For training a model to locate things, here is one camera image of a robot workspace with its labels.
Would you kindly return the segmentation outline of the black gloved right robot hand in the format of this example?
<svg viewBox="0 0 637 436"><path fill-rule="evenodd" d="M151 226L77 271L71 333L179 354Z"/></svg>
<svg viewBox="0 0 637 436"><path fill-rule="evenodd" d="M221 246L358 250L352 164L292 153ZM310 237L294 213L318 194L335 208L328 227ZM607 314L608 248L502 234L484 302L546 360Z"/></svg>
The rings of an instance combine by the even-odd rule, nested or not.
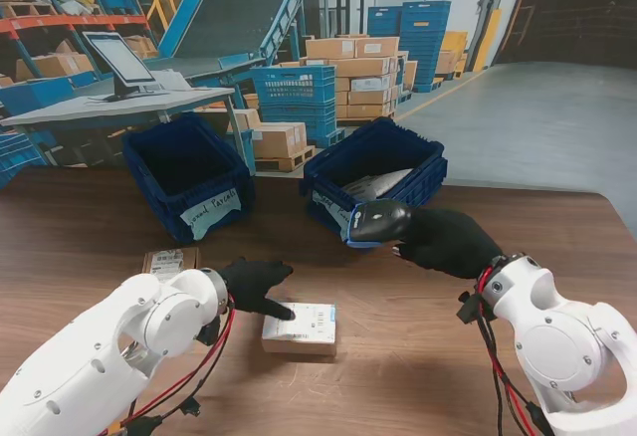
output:
<svg viewBox="0 0 637 436"><path fill-rule="evenodd" d="M399 258L459 279L478 279L502 249L469 215L417 208L406 234L392 248Z"/></svg>

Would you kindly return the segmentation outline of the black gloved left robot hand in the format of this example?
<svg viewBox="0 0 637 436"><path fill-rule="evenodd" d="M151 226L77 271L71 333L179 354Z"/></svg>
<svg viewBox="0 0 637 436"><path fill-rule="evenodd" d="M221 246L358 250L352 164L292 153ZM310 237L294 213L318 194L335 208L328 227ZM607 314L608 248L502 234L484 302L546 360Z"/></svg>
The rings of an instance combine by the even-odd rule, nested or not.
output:
<svg viewBox="0 0 637 436"><path fill-rule="evenodd" d="M267 297L294 269L281 261L248 261L239 258L218 271L233 297L237 310L292 321L293 310Z"/></svg>

